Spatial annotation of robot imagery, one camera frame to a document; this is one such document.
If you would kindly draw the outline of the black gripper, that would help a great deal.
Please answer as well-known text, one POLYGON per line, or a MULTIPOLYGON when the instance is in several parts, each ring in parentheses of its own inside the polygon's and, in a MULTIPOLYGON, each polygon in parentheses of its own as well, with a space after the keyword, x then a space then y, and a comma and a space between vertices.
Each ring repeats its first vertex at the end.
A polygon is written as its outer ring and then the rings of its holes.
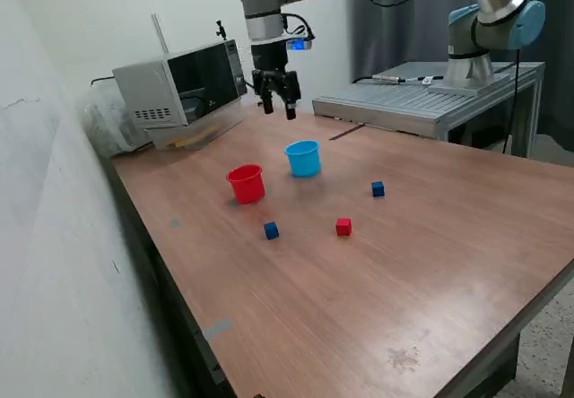
POLYGON ((266 115, 274 113, 270 80, 263 71, 279 72, 275 79, 275 91, 283 100, 286 118, 296 118, 296 106, 300 100, 300 84, 295 71, 285 72, 288 64, 286 41, 279 40, 251 46, 254 67, 252 72, 253 89, 262 102, 266 115))

